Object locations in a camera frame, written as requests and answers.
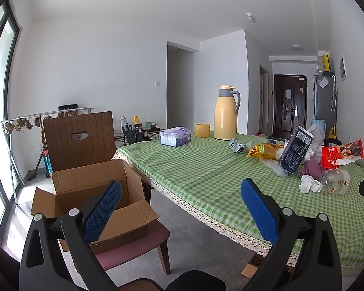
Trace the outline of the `clear plastic bottle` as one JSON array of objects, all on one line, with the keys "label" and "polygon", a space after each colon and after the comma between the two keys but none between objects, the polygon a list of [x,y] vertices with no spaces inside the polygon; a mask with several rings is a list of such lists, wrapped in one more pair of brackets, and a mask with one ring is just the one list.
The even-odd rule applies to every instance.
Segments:
[{"label": "clear plastic bottle", "polygon": [[344,195],[350,185],[350,173],[348,170],[325,170],[321,178],[322,193]]}]

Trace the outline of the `grey wrapper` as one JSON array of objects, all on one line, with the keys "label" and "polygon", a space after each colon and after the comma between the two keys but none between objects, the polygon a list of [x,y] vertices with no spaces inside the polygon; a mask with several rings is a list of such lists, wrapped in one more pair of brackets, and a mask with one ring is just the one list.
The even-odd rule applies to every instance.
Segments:
[{"label": "grey wrapper", "polygon": [[252,144],[251,142],[240,143],[237,139],[231,139],[229,147],[234,153],[246,154],[252,148]]}]

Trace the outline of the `dark entrance door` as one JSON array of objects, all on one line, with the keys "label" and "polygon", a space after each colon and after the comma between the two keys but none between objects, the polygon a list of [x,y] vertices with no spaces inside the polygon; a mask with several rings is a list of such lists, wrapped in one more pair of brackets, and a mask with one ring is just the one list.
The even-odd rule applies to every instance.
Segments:
[{"label": "dark entrance door", "polygon": [[273,137],[289,139],[298,127],[306,127],[306,76],[274,75]]}]

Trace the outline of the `blue vacuum canister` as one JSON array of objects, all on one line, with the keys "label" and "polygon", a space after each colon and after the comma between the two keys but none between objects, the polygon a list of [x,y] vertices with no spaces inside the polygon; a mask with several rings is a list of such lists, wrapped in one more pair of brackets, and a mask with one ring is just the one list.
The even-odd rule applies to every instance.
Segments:
[{"label": "blue vacuum canister", "polygon": [[51,166],[51,163],[50,163],[48,150],[47,150],[47,148],[45,146],[42,148],[41,155],[40,155],[40,157],[39,157],[39,159],[37,161],[37,166],[36,166],[34,174],[33,174],[35,177],[37,176],[38,169],[39,169],[39,166],[41,164],[41,161],[44,162],[46,178],[50,178],[51,173],[52,173],[52,166]]}]

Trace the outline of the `metal drying rack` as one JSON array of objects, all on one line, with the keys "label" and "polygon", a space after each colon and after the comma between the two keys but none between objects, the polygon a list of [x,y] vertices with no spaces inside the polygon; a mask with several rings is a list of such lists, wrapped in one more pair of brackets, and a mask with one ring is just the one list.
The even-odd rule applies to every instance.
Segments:
[{"label": "metal drying rack", "polygon": [[17,191],[20,191],[21,188],[25,187],[25,175],[22,175],[18,164],[15,160],[13,146],[12,146],[12,138],[11,134],[13,132],[22,132],[23,128],[27,130],[32,130],[32,128],[39,128],[41,133],[41,147],[39,159],[37,161],[37,166],[27,178],[27,180],[33,180],[37,177],[37,171],[39,169],[40,163],[44,158],[44,152],[47,151],[46,145],[46,137],[43,121],[47,119],[53,119],[53,117],[62,117],[62,116],[76,116],[78,114],[90,114],[94,109],[93,106],[85,106],[85,107],[77,107],[70,108],[69,105],[64,106],[65,109],[58,109],[50,112],[42,112],[36,114],[30,114],[26,116],[20,116],[17,118],[2,120],[0,123],[2,125],[2,130],[5,136],[7,137],[7,145],[8,145],[8,154],[9,154],[9,163],[12,170],[14,170],[14,174],[18,179],[17,185],[13,185],[13,197],[15,202],[17,203]]}]

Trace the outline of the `purple tissue pack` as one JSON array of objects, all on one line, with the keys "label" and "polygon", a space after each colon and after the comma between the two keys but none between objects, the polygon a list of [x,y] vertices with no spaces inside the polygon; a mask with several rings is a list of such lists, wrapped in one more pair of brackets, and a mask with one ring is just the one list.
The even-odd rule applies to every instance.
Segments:
[{"label": "purple tissue pack", "polygon": [[160,143],[165,146],[179,147],[190,143],[191,131],[183,126],[163,130]]}]

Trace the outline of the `yellow snack bag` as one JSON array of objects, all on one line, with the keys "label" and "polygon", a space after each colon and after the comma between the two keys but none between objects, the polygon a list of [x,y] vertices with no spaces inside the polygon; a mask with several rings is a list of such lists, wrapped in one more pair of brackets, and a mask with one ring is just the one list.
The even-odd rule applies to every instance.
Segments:
[{"label": "yellow snack bag", "polygon": [[278,145],[273,143],[262,143],[252,147],[249,150],[247,156],[275,160],[277,157],[278,150],[283,150],[283,145]]}]

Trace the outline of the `red snack bag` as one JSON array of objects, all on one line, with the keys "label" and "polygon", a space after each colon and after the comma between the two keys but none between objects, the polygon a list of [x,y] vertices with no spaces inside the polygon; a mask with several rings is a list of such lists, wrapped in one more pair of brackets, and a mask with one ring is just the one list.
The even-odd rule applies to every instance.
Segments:
[{"label": "red snack bag", "polygon": [[345,166],[364,157],[362,140],[340,146],[324,146],[322,148],[321,166],[332,170],[339,166]]}]

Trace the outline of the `low side table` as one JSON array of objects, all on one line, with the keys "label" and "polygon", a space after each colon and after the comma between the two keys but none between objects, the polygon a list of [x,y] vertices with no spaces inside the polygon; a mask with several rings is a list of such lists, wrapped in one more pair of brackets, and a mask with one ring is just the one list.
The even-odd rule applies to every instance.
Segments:
[{"label": "low side table", "polygon": [[123,134],[122,130],[123,128],[137,129],[141,133],[148,135],[151,138],[151,140],[158,138],[159,134],[162,132],[162,129],[158,128],[157,125],[151,121],[146,121],[146,120],[140,121],[138,116],[134,116],[133,121],[129,123],[126,117],[121,116],[119,118],[119,129],[114,131],[114,139],[116,142],[119,142],[122,145],[128,145],[128,142]]}]

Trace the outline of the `cardboard box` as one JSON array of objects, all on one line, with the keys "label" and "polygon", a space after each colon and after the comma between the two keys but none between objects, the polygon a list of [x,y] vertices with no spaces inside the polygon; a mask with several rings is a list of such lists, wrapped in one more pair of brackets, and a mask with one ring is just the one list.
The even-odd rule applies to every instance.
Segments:
[{"label": "cardboard box", "polygon": [[63,216],[71,208],[82,208],[89,198],[103,194],[112,180],[121,185],[122,197],[99,239],[90,243],[93,253],[148,236],[158,214],[145,200],[141,177],[123,160],[54,171],[52,181],[56,193],[37,188],[31,215],[41,213],[46,218],[54,218]]}]

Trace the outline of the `green checkered tablecloth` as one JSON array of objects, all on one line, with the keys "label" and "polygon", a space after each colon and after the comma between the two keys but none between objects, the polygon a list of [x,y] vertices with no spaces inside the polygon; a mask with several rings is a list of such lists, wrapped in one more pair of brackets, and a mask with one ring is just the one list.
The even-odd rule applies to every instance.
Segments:
[{"label": "green checkered tablecloth", "polygon": [[353,165],[343,195],[303,194],[297,175],[279,177],[258,159],[232,151],[226,141],[193,137],[183,146],[144,141],[121,146],[114,158],[133,168],[147,183],[215,231],[265,256],[271,245],[264,240],[240,195],[250,178],[279,206],[297,215],[325,213],[337,243],[344,275],[364,268],[364,197],[358,187],[364,168]]}]

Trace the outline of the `white tissue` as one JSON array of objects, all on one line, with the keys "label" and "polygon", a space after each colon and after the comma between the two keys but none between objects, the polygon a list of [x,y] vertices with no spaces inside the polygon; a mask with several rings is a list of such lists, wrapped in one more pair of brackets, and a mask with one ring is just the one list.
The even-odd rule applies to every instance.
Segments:
[{"label": "white tissue", "polygon": [[301,184],[299,185],[300,193],[307,194],[310,191],[312,191],[313,193],[318,193],[322,189],[323,185],[321,184],[321,182],[315,180],[310,175],[303,175],[300,178],[300,180],[301,180]]}]

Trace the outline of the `purple cloth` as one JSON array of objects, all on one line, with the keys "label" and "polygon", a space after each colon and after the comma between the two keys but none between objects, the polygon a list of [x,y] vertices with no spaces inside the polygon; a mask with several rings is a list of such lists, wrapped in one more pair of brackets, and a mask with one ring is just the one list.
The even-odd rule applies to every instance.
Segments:
[{"label": "purple cloth", "polygon": [[322,178],[324,169],[320,165],[320,163],[315,159],[311,158],[304,162],[304,167],[299,172],[299,177],[302,177],[303,175],[308,175],[312,177],[313,179],[319,181]]}]

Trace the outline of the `yellow thermos jug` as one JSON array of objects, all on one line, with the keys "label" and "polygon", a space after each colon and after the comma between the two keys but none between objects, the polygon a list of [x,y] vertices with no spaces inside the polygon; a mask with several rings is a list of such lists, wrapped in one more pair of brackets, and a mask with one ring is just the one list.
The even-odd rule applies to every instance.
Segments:
[{"label": "yellow thermos jug", "polygon": [[230,85],[222,85],[215,104],[214,139],[230,141],[237,136],[237,117],[240,92]]}]

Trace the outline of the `dark blue carton box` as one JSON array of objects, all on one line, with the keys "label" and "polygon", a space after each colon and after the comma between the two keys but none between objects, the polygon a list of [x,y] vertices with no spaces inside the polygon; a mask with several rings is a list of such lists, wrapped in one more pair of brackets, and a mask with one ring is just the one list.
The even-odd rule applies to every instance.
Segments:
[{"label": "dark blue carton box", "polygon": [[298,126],[279,158],[279,164],[288,173],[294,174],[303,161],[314,136]]}]

